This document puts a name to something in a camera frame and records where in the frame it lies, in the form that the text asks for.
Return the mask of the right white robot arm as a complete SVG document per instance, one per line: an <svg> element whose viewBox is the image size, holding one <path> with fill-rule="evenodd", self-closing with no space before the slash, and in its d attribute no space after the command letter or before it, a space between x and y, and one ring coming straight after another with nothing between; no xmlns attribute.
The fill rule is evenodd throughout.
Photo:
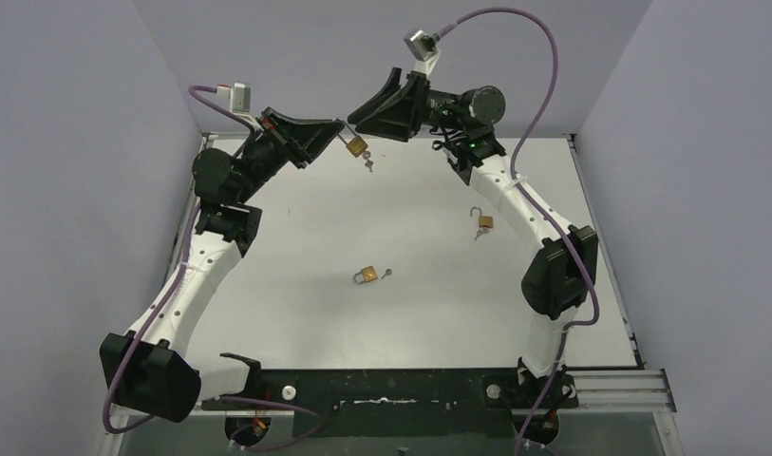
<svg viewBox="0 0 772 456"><path fill-rule="evenodd" d="M577 326L582 304L596 299L597 233L562 217L517 171L516 156L495 133L506 110L500 89L484 85L455 94L433 89L424 72L410 72L404 83L401 77L393 68L384 86L347 121L358 134L403 143L427 128L456 175L524 242L532 257L520 291L532 318L530 342L518 360L518 396L532 406L559 398L567 334Z"/></svg>

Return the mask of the brass padlock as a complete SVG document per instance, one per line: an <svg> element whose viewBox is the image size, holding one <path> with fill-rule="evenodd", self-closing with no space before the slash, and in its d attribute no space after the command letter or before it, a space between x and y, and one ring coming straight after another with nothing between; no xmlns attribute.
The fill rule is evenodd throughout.
<svg viewBox="0 0 772 456"><path fill-rule="evenodd" d="M337 138L344 145L347 151L354 157L360 158L368 153L367 142L354 131L354 129L348 124L344 123L344 131L348 131L351 134L350 138L343 136L342 132L337 134Z"/></svg>
<svg viewBox="0 0 772 456"><path fill-rule="evenodd" d="M478 227L481 230L490 230L494 227L494 219L492 216L485 215L482 209L478 206L473 206L469 210L469 216L477 219Z"/></svg>
<svg viewBox="0 0 772 456"><path fill-rule="evenodd" d="M352 276L352 281L356 285L362 285L374 282L379 278L380 277L377 270L373 266L367 266L354 273Z"/></svg>

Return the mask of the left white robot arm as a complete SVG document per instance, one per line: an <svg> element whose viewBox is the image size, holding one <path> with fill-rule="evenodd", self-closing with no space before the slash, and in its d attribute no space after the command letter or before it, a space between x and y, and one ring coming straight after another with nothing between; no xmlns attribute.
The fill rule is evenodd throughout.
<svg viewBox="0 0 772 456"><path fill-rule="evenodd" d="M102 419L112 432L113 406L170 422L183 421L201 401L229 395L242 406L263 395L259 363L234 353L226 366L186 359L199 320L223 279L246 256L262 211L249 205L278 171L304 169L345 129L340 119L295 119L271 108L231 154L209 147L192 164L196 208L181 236L178 263L158 296L123 333L110 333L99 355L108 386Z"/></svg>

